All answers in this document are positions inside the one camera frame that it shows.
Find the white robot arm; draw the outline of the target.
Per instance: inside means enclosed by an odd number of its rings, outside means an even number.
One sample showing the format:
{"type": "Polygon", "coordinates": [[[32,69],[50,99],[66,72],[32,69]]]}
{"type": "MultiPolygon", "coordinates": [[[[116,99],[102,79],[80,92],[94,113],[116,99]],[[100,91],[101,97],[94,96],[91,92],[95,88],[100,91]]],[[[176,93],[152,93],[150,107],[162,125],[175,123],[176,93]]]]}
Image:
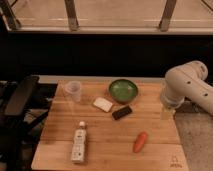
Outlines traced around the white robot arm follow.
{"type": "Polygon", "coordinates": [[[188,98],[213,116],[213,86],[205,82],[207,76],[207,66],[201,61],[169,69],[160,95],[161,103],[167,109],[177,109],[188,98]]]}

